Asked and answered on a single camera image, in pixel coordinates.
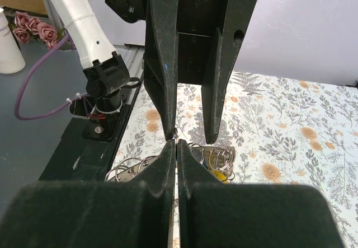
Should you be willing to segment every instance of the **metal ring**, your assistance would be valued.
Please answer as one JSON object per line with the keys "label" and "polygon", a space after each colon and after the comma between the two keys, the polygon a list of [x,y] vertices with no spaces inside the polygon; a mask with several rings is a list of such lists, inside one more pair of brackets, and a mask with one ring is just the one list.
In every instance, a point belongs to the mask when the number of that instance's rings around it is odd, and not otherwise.
{"label": "metal ring", "polygon": [[211,168],[211,170],[216,170],[216,168],[214,168],[212,165],[211,165],[211,154],[214,152],[214,150],[211,150],[210,151],[210,153],[209,153],[209,159],[208,159],[208,161],[209,161],[209,167]]}
{"label": "metal ring", "polygon": [[174,128],[174,140],[175,140],[175,144],[178,144],[179,135],[178,135],[178,129],[177,128]]}
{"label": "metal ring", "polygon": [[137,157],[127,157],[126,159],[124,159],[124,160],[122,160],[121,162],[119,162],[118,165],[122,165],[122,163],[124,163],[124,162],[126,162],[126,161],[128,161],[128,160],[138,160],[138,161],[142,162],[142,159],[140,159],[140,158],[137,158]]}
{"label": "metal ring", "polygon": [[202,149],[202,150],[201,150],[201,159],[200,159],[200,164],[202,164],[202,165],[204,165],[204,160],[205,160],[204,150],[205,150],[205,149]]}
{"label": "metal ring", "polygon": [[142,162],[139,164],[137,174],[140,174],[140,168],[141,168],[142,166],[144,166],[144,163],[145,163],[148,159],[153,158],[153,157],[156,157],[156,156],[149,156],[149,157],[146,157],[145,159],[142,160]]}
{"label": "metal ring", "polygon": [[232,180],[234,180],[234,179],[235,179],[235,177],[236,177],[235,172],[234,172],[234,171],[232,171],[232,172],[231,172],[231,174],[230,174],[230,175],[229,175],[229,177],[228,177],[228,181],[232,181]]}
{"label": "metal ring", "polygon": [[190,143],[189,146],[190,148],[201,147],[201,145],[198,143]]}
{"label": "metal ring", "polygon": [[216,160],[215,160],[216,169],[220,169],[220,167],[219,167],[219,165],[218,165],[218,160],[219,160],[219,156],[222,155],[222,152],[225,152],[225,151],[220,151],[220,152],[216,155]]}
{"label": "metal ring", "polygon": [[133,177],[135,178],[136,177],[136,174],[133,170],[129,170],[128,173]]}
{"label": "metal ring", "polygon": [[111,170],[106,174],[106,176],[105,176],[105,182],[108,181],[108,178],[109,178],[110,174],[111,174],[112,172],[114,172],[114,171],[117,171],[119,168],[123,168],[123,170],[128,169],[128,167],[127,167],[127,166],[124,166],[124,165],[117,165],[117,166],[115,166],[113,169],[111,169]]}
{"label": "metal ring", "polygon": [[119,174],[121,174],[123,171],[129,169],[129,167],[125,166],[125,165],[117,165],[116,169],[115,169],[115,178],[117,182],[120,182],[120,178],[118,177]]}

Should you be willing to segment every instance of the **screw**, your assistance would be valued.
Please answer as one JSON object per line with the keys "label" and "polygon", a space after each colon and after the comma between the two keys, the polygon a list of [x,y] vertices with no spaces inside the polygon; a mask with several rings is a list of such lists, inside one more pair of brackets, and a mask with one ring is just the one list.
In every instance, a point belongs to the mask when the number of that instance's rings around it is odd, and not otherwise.
{"label": "screw", "polygon": [[101,134],[104,131],[104,128],[101,126],[95,127],[95,133]]}
{"label": "screw", "polygon": [[194,6],[195,6],[196,8],[201,7],[201,5],[202,5],[201,0],[196,0],[195,3],[194,3]]}

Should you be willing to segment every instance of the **floral tablecloth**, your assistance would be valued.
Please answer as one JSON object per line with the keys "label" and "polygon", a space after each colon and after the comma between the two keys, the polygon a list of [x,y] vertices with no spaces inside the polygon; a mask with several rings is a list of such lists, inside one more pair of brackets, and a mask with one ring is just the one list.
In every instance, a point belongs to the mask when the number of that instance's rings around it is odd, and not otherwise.
{"label": "floral tablecloth", "polygon": [[[179,84],[181,139],[205,145],[200,86]],[[142,87],[114,165],[157,155],[162,124]],[[347,247],[358,248],[358,90],[234,72],[218,141],[235,147],[237,183],[307,184],[327,199]],[[175,209],[173,247],[179,247]]]}

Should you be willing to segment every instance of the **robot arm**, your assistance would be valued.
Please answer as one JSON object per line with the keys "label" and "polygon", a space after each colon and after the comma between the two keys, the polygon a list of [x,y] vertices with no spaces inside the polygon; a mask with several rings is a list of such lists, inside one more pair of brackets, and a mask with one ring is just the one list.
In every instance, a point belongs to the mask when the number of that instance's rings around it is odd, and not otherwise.
{"label": "robot arm", "polygon": [[103,63],[117,53],[101,29],[88,0],[51,0],[76,48],[83,69]]}
{"label": "robot arm", "polygon": [[120,89],[130,81],[129,72],[101,29],[88,0],[51,0],[78,50],[87,93],[97,109],[114,113],[121,107]]}

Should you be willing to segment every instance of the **orange flower print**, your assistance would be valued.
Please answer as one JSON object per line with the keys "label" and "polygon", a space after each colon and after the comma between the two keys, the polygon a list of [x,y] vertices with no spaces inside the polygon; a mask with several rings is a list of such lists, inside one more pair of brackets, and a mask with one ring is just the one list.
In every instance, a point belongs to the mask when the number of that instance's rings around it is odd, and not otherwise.
{"label": "orange flower print", "polygon": [[280,170],[275,165],[270,163],[263,164],[261,171],[265,178],[272,181],[278,181],[281,177]]}
{"label": "orange flower print", "polygon": [[156,122],[152,121],[147,125],[147,131],[149,132],[157,132],[159,130],[159,126]]}
{"label": "orange flower print", "polygon": [[279,124],[276,124],[279,128],[283,128],[283,129],[285,129],[285,128],[287,128],[287,124],[285,123],[282,123],[282,122],[280,122]]}
{"label": "orange flower print", "polygon": [[309,88],[309,84],[307,84],[306,81],[300,81],[300,86],[302,86],[303,88]]}
{"label": "orange flower print", "polygon": [[314,149],[316,151],[322,151],[322,149],[323,149],[321,144],[319,142],[317,142],[316,140],[311,140],[309,142],[309,145],[312,147],[312,149]]}
{"label": "orange flower print", "polygon": [[301,169],[301,168],[298,168],[298,169],[294,172],[294,174],[297,174],[298,176],[305,176],[305,175],[306,175],[306,173],[304,172],[304,170]]}
{"label": "orange flower print", "polygon": [[149,121],[156,121],[159,120],[161,116],[156,109],[150,109],[145,113],[145,118]]}
{"label": "orange flower print", "polygon": [[176,238],[173,240],[173,248],[179,248],[180,247],[180,240],[179,238]]}
{"label": "orange flower print", "polygon": [[332,143],[326,143],[326,146],[329,148],[329,149],[336,149],[336,147],[332,144]]}
{"label": "orange flower print", "polygon": [[315,131],[308,127],[301,128],[301,133],[304,137],[306,137],[307,139],[310,139],[310,140],[317,138],[317,134],[315,133]]}
{"label": "orange flower print", "polygon": [[251,150],[251,152],[248,155],[252,158],[255,158],[257,156],[257,153],[254,150]]}

